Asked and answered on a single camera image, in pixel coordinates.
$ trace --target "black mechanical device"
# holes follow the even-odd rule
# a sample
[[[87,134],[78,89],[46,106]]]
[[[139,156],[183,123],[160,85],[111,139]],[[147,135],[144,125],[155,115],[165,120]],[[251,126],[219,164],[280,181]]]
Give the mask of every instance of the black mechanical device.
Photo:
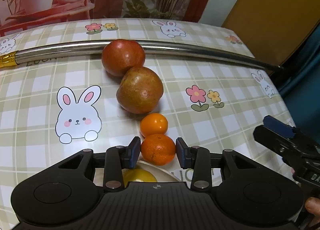
[[[272,117],[254,137],[295,169],[297,181],[319,187],[312,140]],[[14,229],[298,229],[304,197],[293,181],[231,149],[210,153],[177,138],[176,153],[183,169],[194,169],[190,188],[185,182],[124,187],[121,170],[135,167],[139,137],[106,153],[84,149],[15,187],[11,204],[20,223]],[[103,187],[93,183],[95,168],[104,168]],[[219,186],[212,186],[211,168],[221,170]]]

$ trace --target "white flower pot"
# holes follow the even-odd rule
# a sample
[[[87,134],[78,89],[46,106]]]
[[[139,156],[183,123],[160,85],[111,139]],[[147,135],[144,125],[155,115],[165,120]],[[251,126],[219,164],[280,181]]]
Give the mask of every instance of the white flower pot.
[[[26,11],[26,14],[48,10],[52,7],[53,0],[20,0],[21,6]]]

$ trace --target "wooden door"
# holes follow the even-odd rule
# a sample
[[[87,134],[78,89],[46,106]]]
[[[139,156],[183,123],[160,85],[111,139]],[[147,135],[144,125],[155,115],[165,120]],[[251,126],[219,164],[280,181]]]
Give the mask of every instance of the wooden door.
[[[222,26],[235,31],[257,59],[280,65],[319,20],[319,0],[238,0]]]

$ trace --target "rabbit paw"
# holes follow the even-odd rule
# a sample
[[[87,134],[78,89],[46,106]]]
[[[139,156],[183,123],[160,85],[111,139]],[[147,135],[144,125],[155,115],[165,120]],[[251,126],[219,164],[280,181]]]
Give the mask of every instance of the rabbit paw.
[[[69,144],[72,141],[71,135],[68,133],[63,133],[60,135],[59,141],[63,144]]]
[[[98,138],[98,133],[96,131],[88,131],[84,135],[84,139],[87,142],[94,141],[96,138]]]

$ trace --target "ribbed black surface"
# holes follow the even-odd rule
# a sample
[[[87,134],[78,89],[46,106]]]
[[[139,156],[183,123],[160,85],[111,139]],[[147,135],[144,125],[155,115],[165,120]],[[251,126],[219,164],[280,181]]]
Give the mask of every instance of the ribbed black surface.
[[[39,227],[21,223],[15,230],[242,230],[258,229],[227,218],[206,193],[190,191],[185,183],[132,182],[122,192],[103,196],[94,211],[68,225]],[[296,230],[288,223],[264,229]]]

